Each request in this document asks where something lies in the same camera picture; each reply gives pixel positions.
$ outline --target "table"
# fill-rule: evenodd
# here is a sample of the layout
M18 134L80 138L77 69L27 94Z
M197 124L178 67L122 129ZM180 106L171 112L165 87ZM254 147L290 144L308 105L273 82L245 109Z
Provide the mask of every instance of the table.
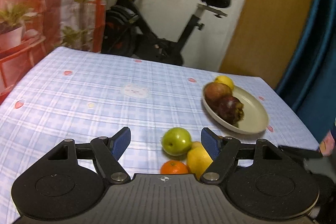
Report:
M269 126L240 135L213 120L201 104L202 87L220 75L186 67L59 47L18 83L0 106L0 223L17 217L11 185L63 139L87 143L124 126L131 143L119 162L134 173L158 173L169 158L160 138L172 127L187 129L193 141L202 128L242 142L258 138L275 145L316 149L318 143L283 100L260 78L230 75L264 105ZM90 161L80 165L94 170Z

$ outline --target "orange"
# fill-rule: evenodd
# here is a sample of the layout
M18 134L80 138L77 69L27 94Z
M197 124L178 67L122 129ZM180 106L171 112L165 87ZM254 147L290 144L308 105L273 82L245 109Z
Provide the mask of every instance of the orange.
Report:
M178 160L170 160L164 163L161 166L160 174L188 174L188 167L178 161Z

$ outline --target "lemon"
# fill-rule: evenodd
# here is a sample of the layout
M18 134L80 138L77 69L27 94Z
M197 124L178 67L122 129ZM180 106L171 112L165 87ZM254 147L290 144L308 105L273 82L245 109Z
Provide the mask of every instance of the lemon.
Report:
M191 173L196 174L198 180L211 163L212 159L203 146L191 149L187 154L187 166Z
M229 78L229 77L227 77L225 75L219 75L219 76L217 76L215 78L215 82L228 85L231 90L233 90L235 88L235 85L234 85L233 81L231 80L231 78Z
M191 149L194 149L196 147L203 147L201 142L192 142L191 143Z

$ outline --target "white plate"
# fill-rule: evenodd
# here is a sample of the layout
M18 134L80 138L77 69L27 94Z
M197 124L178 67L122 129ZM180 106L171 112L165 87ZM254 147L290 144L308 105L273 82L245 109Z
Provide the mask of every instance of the white plate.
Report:
M243 104L244 119L239 121L236 125L230 125L221 119L212 109L209 107L204 97L204 89L208 84L203 87L202 90L202 102L210 114L217 122L229 130L241 134L256 134L264 131L268 126L268 115L263 105L250 93L242 88L235 86L232 95L237 97Z

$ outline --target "metal screw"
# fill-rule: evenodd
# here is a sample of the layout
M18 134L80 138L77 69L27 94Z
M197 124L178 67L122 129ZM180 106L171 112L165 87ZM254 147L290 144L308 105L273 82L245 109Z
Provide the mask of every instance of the metal screw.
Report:
M218 180L219 179L219 174L214 173L214 172L208 172L203 175L203 178L206 180Z
M127 179L127 175L125 173L122 172L117 172L117 173L113 173L111 175L111 179L115 180L115 181L124 181Z

